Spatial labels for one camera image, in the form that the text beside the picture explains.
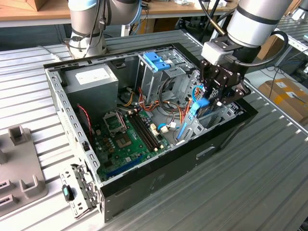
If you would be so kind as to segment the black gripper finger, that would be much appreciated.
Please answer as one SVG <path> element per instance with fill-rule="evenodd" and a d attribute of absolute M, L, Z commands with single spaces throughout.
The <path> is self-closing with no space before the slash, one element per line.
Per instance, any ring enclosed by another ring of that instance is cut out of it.
<path fill-rule="evenodd" d="M 243 80 L 240 80 L 240 82 L 234 86 L 224 85 L 223 88 L 218 91 L 217 100 L 224 105 L 228 105 L 250 93 L 251 90 L 245 86 Z"/>
<path fill-rule="evenodd" d="M 204 87 L 203 98 L 210 98 L 215 90 L 217 90 L 217 84 L 214 82 L 212 65 L 205 59 L 200 63 L 200 77 Z"/>

